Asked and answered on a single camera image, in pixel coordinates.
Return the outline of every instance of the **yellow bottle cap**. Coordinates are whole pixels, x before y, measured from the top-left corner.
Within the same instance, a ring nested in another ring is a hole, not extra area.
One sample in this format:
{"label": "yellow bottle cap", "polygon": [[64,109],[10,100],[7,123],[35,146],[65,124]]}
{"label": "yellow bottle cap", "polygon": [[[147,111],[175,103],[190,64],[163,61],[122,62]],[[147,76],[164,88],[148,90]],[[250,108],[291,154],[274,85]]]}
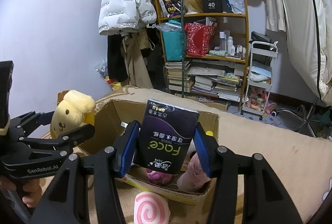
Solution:
{"label": "yellow bottle cap", "polygon": [[205,134],[213,137],[213,131],[207,131]]}

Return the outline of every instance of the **white wall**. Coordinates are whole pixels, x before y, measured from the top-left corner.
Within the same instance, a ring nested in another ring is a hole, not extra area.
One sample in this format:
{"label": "white wall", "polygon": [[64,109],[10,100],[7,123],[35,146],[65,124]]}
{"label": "white wall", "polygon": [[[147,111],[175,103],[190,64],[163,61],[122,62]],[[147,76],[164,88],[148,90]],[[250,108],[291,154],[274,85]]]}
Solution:
{"label": "white wall", "polygon": [[266,34],[273,41],[279,41],[279,54],[273,81],[272,92],[299,100],[313,102],[315,94],[293,68],[289,61],[286,33],[266,30],[265,0],[248,0],[249,32]]}
{"label": "white wall", "polygon": [[98,34],[100,2],[0,0],[0,61],[15,65],[11,117],[54,110],[62,90],[76,89],[95,100],[110,91],[94,70],[107,52],[107,38]]}

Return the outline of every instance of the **red gift bag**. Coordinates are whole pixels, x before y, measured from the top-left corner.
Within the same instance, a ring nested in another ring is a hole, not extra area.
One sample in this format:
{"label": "red gift bag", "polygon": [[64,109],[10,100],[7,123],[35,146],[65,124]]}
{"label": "red gift bag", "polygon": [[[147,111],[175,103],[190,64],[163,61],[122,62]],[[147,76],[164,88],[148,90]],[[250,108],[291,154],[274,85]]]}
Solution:
{"label": "red gift bag", "polygon": [[209,51],[209,43],[215,35],[215,27],[186,23],[185,33],[187,34],[187,54],[204,56]]}

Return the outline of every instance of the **pink ball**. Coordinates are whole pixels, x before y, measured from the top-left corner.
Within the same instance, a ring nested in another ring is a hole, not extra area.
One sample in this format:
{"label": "pink ball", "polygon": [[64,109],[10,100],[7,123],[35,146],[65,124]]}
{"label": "pink ball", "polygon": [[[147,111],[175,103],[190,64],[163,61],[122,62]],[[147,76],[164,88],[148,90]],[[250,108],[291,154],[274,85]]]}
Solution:
{"label": "pink ball", "polygon": [[153,183],[157,185],[164,185],[171,181],[173,175],[164,174],[161,172],[156,172],[153,170],[146,169],[147,178]]}

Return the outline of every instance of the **white rolling cart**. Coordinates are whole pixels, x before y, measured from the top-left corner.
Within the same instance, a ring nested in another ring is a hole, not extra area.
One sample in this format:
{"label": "white rolling cart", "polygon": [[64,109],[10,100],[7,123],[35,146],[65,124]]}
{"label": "white rolling cart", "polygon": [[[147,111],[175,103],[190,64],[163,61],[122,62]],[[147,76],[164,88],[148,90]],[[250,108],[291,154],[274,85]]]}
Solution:
{"label": "white rolling cart", "polygon": [[[276,46],[278,42],[275,42],[274,44],[270,44],[268,42],[262,42],[262,41],[253,41],[252,44],[250,44],[250,67],[249,67],[249,75],[248,75],[248,80],[247,80],[247,90],[246,90],[246,94],[245,94],[245,98],[248,96],[248,91],[249,91],[249,86],[254,86],[254,87],[258,87],[258,88],[263,88],[265,89],[265,91],[268,92],[267,94],[267,99],[265,100],[265,104],[264,104],[264,108],[262,111],[260,110],[255,110],[252,108],[247,107],[247,102],[244,102],[242,105],[242,109],[241,109],[241,115],[243,115],[243,112],[249,112],[249,113],[253,113],[256,115],[260,115],[259,120],[263,120],[263,114],[265,113],[265,109],[266,109],[266,105],[268,104],[268,100],[269,100],[269,96],[270,96],[270,92],[271,92],[271,88],[273,85],[273,77],[274,77],[274,70],[276,67],[276,62],[277,62],[277,57],[278,57],[278,48]],[[261,45],[266,45],[267,50],[265,49],[259,49],[259,48],[253,48],[255,44],[261,44]],[[268,56],[271,57],[271,63],[270,63],[270,67],[272,68],[272,78],[271,78],[271,83],[258,83],[258,82],[254,82],[250,80],[251,77],[251,68],[252,68],[252,62],[253,62],[253,55],[258,54],[258,55],[262,55],[262,56]]]}

